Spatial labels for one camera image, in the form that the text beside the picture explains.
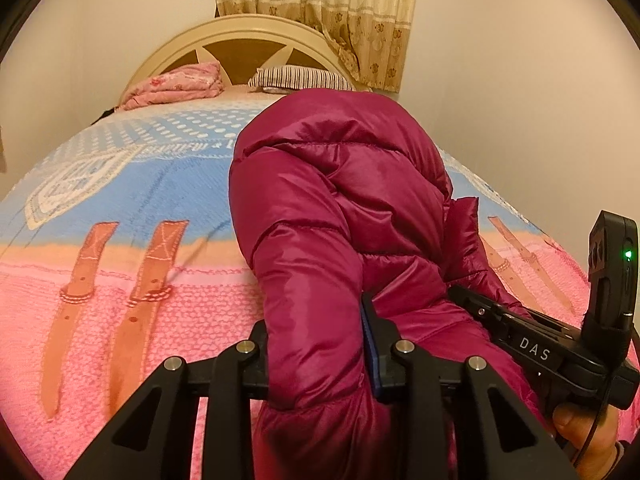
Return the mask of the striped pillow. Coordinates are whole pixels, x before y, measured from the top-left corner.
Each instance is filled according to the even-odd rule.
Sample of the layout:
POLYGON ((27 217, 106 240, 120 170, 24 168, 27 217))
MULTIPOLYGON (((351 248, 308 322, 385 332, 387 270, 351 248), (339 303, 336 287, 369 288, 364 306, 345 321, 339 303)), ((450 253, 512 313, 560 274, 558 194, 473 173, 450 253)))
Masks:
POLYGON ((354 85, 341 74, 297 65, 259 67, 247 81, 247 85, 266 93, 307 89, 356 90, 354 85))

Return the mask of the cream wooden headboard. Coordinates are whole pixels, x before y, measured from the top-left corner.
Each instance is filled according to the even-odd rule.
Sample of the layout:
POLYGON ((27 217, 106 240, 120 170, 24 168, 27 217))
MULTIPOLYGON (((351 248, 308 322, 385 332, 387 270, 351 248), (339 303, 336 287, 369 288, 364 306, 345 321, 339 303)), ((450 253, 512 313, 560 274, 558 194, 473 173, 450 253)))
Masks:
POLYGON ((318 30, 273 15, 236 14, 192 27, 153 52, 127 82, 194 63, 220 63, 224 84, 246 84, 259 67, 293 64, 339 73, 359 91, 358 84, 318 30))

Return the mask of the beige window curtain centre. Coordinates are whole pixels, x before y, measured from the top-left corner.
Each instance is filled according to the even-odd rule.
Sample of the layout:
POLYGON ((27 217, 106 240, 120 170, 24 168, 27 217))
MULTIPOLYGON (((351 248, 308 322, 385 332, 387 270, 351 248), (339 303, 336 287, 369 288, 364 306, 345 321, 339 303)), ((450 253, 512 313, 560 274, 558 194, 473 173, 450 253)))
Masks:
POLYGON ((264 14, 320 32, 358 84, 397 93, 416 0, 216 0, 221 16, 264 14))

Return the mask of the folded pink blanket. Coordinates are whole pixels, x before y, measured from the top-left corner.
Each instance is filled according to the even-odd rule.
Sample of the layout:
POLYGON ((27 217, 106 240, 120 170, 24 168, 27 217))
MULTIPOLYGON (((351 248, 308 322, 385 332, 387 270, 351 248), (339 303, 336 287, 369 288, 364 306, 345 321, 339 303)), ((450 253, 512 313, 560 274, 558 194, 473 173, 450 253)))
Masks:
POLYGON ((158 104, 216 98, 224 92, 221 65, 213 62, 183 65, 132 84, 116 107, 118 112, 158 104))

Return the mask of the pink and blue bedspread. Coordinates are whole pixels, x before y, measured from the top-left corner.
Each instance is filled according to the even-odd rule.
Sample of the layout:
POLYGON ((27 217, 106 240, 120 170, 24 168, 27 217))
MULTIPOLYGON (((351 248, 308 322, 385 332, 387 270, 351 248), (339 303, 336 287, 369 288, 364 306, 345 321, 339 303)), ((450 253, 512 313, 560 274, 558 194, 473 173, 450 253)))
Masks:
MULTIPOLYGON (((230 170, 243 129, 280 99, 240 90, 118 112, 2 200, 1 413, 43 478, 64 477, 163 359, 216 356, 262 317, 230 170)), ((478 234, 506 291, 579 325, 589 301, 580 265, 437 149, 454 198, 478 201, 478 234)))

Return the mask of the magenta puffer down jacket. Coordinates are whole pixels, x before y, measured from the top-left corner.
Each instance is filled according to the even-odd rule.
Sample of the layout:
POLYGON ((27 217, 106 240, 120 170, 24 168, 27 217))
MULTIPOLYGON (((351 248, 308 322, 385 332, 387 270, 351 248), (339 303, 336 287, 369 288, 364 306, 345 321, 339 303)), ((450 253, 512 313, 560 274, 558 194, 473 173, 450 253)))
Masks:
POLYGON ((482 356, 535 416, 521 367, 448 296, 522 306, 488 263, 476 198, 454 198, 433 141, 374 93, 305 90, 241 132, 236 238, 264 297, 269 392, 254 431, 261 479, 386 479, 392 410, 372 392, 360 302, 433 356, 482 356))

